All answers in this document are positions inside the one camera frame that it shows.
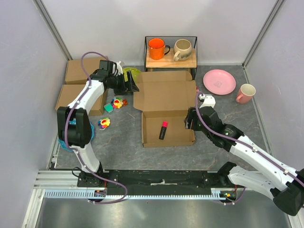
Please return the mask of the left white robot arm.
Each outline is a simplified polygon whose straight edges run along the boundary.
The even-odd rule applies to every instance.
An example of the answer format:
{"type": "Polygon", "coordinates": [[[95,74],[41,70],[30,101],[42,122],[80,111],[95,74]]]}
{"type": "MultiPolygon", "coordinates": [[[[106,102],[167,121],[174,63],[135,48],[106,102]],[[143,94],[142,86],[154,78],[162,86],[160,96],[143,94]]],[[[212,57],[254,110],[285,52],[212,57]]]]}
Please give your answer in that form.
{"type": "Polygon", "coordinates": [[[123,73],[121,61],[101,60],[99,68],[88,76],[80,94],[68,106],[57,109],[58,137],[74,151],[81,163],[81,170],[89,173],[87,180],[94,187],[103,184],[104,175],[99,172],[101,164],[92,149],[88,114],[106,89],[113,89],[116,95],[139,92],[131,71],[123,73]]]}

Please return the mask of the black pink marker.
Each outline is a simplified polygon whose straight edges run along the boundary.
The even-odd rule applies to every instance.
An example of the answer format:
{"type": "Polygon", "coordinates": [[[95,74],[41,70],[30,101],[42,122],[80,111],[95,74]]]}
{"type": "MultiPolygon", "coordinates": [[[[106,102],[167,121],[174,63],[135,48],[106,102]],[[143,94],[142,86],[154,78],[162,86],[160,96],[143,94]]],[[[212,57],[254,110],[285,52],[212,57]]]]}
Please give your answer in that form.
{"type": "Polygon", "coordinates": [[[167,121],[163,121],[162,126],[161,126],[161,130],[160,130],[160,135],[159,135],[159,139],[160,140],[164,139],[167,127],[168,127],[168,122],[167,121]]]}

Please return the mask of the brown cardboard box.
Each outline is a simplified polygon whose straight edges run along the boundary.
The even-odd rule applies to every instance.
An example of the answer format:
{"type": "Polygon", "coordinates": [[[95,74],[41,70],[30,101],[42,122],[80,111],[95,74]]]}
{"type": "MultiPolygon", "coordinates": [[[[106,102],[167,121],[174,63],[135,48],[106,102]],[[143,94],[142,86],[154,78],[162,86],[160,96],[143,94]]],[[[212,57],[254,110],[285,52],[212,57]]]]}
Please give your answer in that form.
{"type": "Polygon", "coordinates": [[[133,94],[133,106],[142,112],[142,143],[145,148],[190,146],[193,130],[185,129],[188,109],[195,104],[196,82],[189,71],[141,72],[139,92],[133,94]],[[163,121],[168,127],[159,139],[163,121]]]}

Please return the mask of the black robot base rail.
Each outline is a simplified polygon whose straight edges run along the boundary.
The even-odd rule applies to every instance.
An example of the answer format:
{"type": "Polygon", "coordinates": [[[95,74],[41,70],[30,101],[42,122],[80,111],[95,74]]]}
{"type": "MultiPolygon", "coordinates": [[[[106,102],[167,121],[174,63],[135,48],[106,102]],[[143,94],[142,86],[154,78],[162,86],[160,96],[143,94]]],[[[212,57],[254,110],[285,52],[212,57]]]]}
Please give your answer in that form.
{"type": "Polygon", "coordinates": [[[80,171],[78,167],[72,170],[72,175],[77,177],[78,187],[105,188],[111,191],[124,191],[118,183],[124,185],[128,192],[135,187],[148,187],[153,184],[171,184],[180,186],[199,186],[203,188],[234,188],[227,177],[219,175],[217,172],[210,171],[169,171],[169,170],[107,170],[99,175],[99,179],[90,173],[80,171]]]}

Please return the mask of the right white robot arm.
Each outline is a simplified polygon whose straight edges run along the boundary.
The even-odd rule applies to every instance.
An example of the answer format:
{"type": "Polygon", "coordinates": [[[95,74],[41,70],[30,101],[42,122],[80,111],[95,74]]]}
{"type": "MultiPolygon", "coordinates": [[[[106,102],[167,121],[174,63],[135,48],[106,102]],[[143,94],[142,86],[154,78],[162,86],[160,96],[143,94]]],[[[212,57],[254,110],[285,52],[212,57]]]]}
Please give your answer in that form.
{"type": "Polygon", "coordinates": [[[304,171],[283,164],[262,150],[237,127],[222,123],[210,106],[188,109],[186,129],[203,132],[212,143],[241,158],[259,173],[227,162],[220,169],[218,183],[250,188],[269,197],[284,213],[295,216],[304,207],[304,171]]]}

